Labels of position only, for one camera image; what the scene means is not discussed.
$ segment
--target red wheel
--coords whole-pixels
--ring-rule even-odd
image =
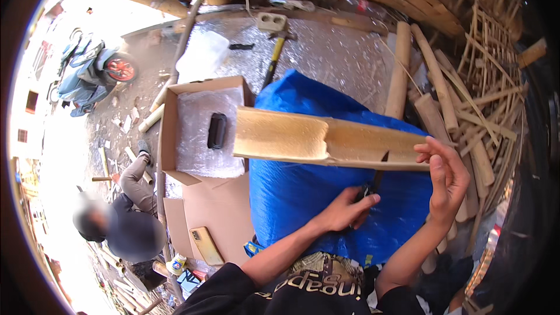
[[[138,74],[135,63],[121,53],[116,53],[107,60],[105,71],[110,78],[116,81],[131,82],[136,79]]]

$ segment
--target hammer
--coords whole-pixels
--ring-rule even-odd
[[[276,72],[276,65],[278,64],[278,59],[282,53],[282,47],[284,47],[284,41],[286,39],[297,40],[297,35],[290,34],[288,31],[274,32],[270,35],[268,39],[278,38],[276,45],[274,46],[274,52],[272,53],[272,59],[270,65],[268,66],[267,75],[264,77],[263,89],[270,83],[272,83],[272,77],[274,77],[274,72]]]

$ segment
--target open cardboard box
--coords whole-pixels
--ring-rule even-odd
[[[181,93],[228,87],[242,87],[245,105],[254,104],[253,94],[242,76],[168,87],[160,133],[161,169],[183,184],[183,199],[164,198],[167,225],[174,249],[184,256],[204,260],[192,241],[189,229],[205,226],[223,259],[242,264],[248,259],[243,245],[254,234],[248,202],[249,174],[246,172],[238,178],[220,179],[176,170],[177,96]]]

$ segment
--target window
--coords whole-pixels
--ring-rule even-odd
[[[35,109],[37,108],[37,98],[38,94],[30,90],[29,94],[27,94],[27,105],[25,106],[25,112],[32,115],[35,114]]]
[[[17,135],[20,143],[27,143],[27,130],[18,129]]]

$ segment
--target person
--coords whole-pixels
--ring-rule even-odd
[[[120,176],[123,192],[119,197],[110,206],[98,199],[84,199],[73,216],[74,226],[84,239],[107,240],[113,254],[132,263],[152,259],[165,243],[164,227],[155,218],[157,200],[138,182],[151,162],[150,147],[140,140],[138,149],[138,157]]]
[[[452,226],[470,180],[458,153],[433,137],[414,149],[418,163],[430,164],[431,218],[389,258],[375,280],[377,310],[384,314],[424,314],[410,285]],[[358,229],[368,218],[381,198],[374,194],[354,202],[358,191],[345,189],[307,224],[241,267],[225,264],[174,315],[370,314],[364,272],[357,262],[325,252],[300,258],[319,236],[349,226]]]

